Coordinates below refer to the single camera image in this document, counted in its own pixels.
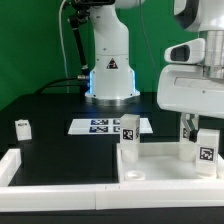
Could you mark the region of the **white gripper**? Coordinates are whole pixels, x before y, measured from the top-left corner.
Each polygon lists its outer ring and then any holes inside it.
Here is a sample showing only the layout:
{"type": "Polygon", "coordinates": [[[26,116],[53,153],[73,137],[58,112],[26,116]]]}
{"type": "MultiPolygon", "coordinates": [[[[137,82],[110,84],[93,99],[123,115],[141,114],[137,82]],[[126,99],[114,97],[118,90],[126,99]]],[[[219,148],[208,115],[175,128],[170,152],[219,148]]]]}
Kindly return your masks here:
{"type": "Polygon", "coordinates": [[[198,115],[224,119],[224,80],[205,78],[199,66],[168,65],[160,75],[157,103],[161,109],[184,112],[183,137],[195,143],[198,115]]]}

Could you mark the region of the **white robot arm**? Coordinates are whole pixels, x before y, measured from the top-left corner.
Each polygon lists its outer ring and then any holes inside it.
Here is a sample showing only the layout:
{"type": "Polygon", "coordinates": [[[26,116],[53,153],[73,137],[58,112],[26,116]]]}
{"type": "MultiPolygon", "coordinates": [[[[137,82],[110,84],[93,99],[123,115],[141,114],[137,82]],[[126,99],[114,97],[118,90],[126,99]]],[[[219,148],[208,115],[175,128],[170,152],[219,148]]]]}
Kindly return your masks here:
{"type": "MultiPolygon", "coordinates": [[[[86,98],[103,105],[139,96],[129,66],[129,31],[116,10],[138,0],[71,0],[79,22],[90,20],[95,67],[86,98]]],[[[166,49],[157,90],[160,108],[224,119],[224,0],[174,0],[173,16],[194,40],[166,49]]]]}

